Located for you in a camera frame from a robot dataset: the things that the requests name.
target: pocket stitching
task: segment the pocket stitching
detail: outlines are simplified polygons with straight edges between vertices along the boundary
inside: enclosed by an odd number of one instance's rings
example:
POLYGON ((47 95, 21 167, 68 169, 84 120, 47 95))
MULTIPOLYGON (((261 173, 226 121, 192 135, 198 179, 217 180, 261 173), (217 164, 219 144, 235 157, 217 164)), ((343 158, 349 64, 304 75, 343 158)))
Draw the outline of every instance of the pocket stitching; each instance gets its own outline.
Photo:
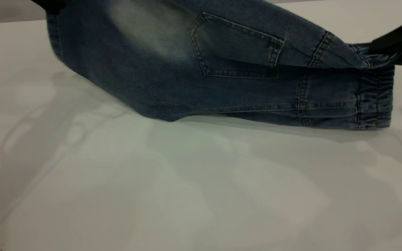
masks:
POLYGON ((283 48, 284 41, 271 36, 269 34, 260 32, 258 30, 254 30, 250 27, 234 23, 227 19, 220 18, 218 16, 214 16, 209 13, 202 13, 196 21, 192 24, 190 29, 188 30, 188 36, 190 38, 192 47, 195 51, 196 58, 201 66, 203 74, 205 76, 217 76, 217 77, 235 77, 235 78, 278 78, 279 77, 279 69, 277 67, 278 57, 281 53, 281 49, 283 48), (202 57, 201 49, 198 46, 198 42, 196 40, 196 34, 206 21, 214 20, 214 21, 221 21, 223 24, 235 29, 239 30, 240 32, 252 36, 254 38, 258 38, 263 41, 269 41, 270 45, 268 47, 268 70, 269 73, 259 73, 258 70, 255 69, 211 69, 204 61, 202 57))

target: back pocket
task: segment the back pocket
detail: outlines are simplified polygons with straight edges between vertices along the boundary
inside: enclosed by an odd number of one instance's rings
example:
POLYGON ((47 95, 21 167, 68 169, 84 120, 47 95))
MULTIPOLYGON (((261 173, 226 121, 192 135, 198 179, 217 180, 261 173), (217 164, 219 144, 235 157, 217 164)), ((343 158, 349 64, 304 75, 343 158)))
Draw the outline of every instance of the back pocket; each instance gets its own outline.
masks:
POLYGON ((203 13, 188 32, 205 76, 278 78, 284 41, 241 24, 203 13))

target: stitched seam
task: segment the stitched seam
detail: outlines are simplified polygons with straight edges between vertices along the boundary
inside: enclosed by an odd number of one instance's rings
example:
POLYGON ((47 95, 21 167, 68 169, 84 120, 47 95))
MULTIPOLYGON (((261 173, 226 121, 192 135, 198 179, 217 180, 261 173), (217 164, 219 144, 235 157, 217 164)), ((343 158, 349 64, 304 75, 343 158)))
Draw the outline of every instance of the stitched seam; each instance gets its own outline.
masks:
POLYGON ((216 112, 216 113, 231 113, 231 112, 250 112, 250 111, 293 111, 295 107, 289 107, 291 104, 283 105, 255 105, 255 106, 236 106, 236 107, 218 107, 218 108, 203 108, 196 112, 216 112))
POLYGON ((361 92, 360 92, 360 90, 361 90, 361 82, 360 82, 360 75, 359 74, 358 74, 357 84, 358 84, 358 92, 356 94, 356 97, 357 97, 358 101, 357 101, 356 108, 358 110, 358 115, 356 117, 356 123, 358 124, 358 129, 362 129, 362 124, 361 124, 361 116, 362 116, 361 106, 362 106, 362 104, 361 104, 361 92))
POLYGON ((378 117, 379 117, 379 96, 380 96, 380 81, 379 81, 379 75, 378 73, 376 73, 376 77, 377 77, 377 89, 376 89, 376 120, 375 120, 375 126, 376 128, 379 127, 379 122, 378 122, 378 117))
MULTIPOLYGON (((221 108, 209 108, 206 110, 198 110, 197 112, 213 112, 213 113, 241 113, 241 112, 255 112, 255 111, 295 111, 297 108, 267 108, 267 109, 252 109, 253 107, 249 107, 249 109, 245 109, 246 107, 237 107, 238 110, 232 110, 234 107, 221 107, 221 108), (230 111, 221 111, 223 109, 231 109, 230 111)), ((315 110, 331 110, 331 109, 342 109, 348 108, 348 106, 343 107, 329 107, 329 108, 307 108, 305 111, 315 111, 315 110)))
POLYGON ((324 56, 325 52, 330 47, 334 38, 335 38, 335 35, 333 35, 333 33, 329 32, 329 31, 327 31, 325 33, 325 36, 323 37, 321 43, 317 47, 316 52, 314 52, 314 54, 313 54, 311 62, 308 64, 309 68, 316 67, 319 64, 319 62, 321 62, 322 57, 324 56))
POLYGON ((302 118, 302 124, 304 127, 309 127, 310 126, 310 120, 306 117, 302 118))
POLYGON ((215 111, 215 110, 200 110, 193 113, 252 113, 252 112, 283 112, 283 111, 292 111, 295 109, 270 109, 270 110, 243 110, 243 111, 215 111))
POLYGON ((215 76, 215 77, 237 77, 237 78, 278 78, 279 77, 279 69, 276 67, 278 57, 281 53, 281 48, 284 45, 284 41, 268 35, 266 33, 260 32, 258 30, 254 30, 252 28, 246 27, 241 24, 233 23, 229 20, 220 18, 218 16, 214 16, 209 13, 202 13, 196 21, 192 24, 188 31, 188 36, 190 38, 192 47, 195 51, 196 57, 198 62, 201 66, 203 74, 205 76, 215 76), (201 49, 198 46, 198 42, 196 40, 196 34, 206 21, 214 20, 214 21, 222 21, 221 24, 227 25, 228 27, 233 28, 234 30, 238 30, 246 35, 251 37, 260 39, 262 41, 269 41, 270 47, 268 48, 268 66, 271 67, 266 69, 267 73, 256 73, 259 69, 234 69, 234 70, 225 70, 225 69, 211 69, 204 59, 202 58, 201 49))
MULTIPOLYGON (((144 102, 149 105, 167 105, 167 102, 144 102)), ((306 111, 315 111, 315 110, 329 110, 329 109, 342 109, 342 108, 351 108, 357 105, 355 101, 348 102, 338 102, 338 103, 309 103, 305 105, 306 111)), ((224 106, 219 108, 207 108, 207 110, 214 109, 261 109, 261 110, 297 110, 298 106, 292 106, 292 103, 276 103, 276 104, 261 104, 261 105, 247 105, 247 106, 224 106)))
MULTIPOLYGON (((308 87, 308 72, 300 78, 299 92, 297 94, 297 116, 303 118, 306 110, 306 88, 308 87)), ((307 121, 302 119, 303 125, 307 126, 307 121)))
POLYGON ((362 56, 362 53, 367 53, 369 47, 367 46, 367 48, 364 51, 361 51, 361 49, 359 47, 356 47, 356 45, 350 45, 350 47, 353 48, 356 55, 367 64, 367 68, 365 70, 370 70, 372 68, 372 64, 370 64, 370 62, 367 60, 366 57, 362 56))

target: white table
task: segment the white table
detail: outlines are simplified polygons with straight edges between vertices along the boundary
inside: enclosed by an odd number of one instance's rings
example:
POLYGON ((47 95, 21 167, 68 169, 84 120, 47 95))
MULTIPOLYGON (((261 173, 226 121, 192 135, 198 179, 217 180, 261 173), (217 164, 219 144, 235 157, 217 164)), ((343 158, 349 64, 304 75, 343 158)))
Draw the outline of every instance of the white table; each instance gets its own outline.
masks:
MULTIPOLYGON (((402 0, 281 6, 349 43, 402 24, 402 0)), ((394 98, 378 131, 167 123, 64 67, 44 21, 0 24, 0 249, 402 251, 402 67, 394 98)))

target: faded denim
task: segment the faded denim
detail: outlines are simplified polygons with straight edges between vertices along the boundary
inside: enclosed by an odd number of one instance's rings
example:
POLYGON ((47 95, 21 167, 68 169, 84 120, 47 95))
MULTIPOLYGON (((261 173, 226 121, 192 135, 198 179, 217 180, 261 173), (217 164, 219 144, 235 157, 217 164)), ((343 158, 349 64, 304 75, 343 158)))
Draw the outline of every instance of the faded denim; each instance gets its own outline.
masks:
POLYGON ((388 127, 396 55, 368 53, 263 0, 73 0, 56 56, 143 116, 223 113, 290 126, 388 127))

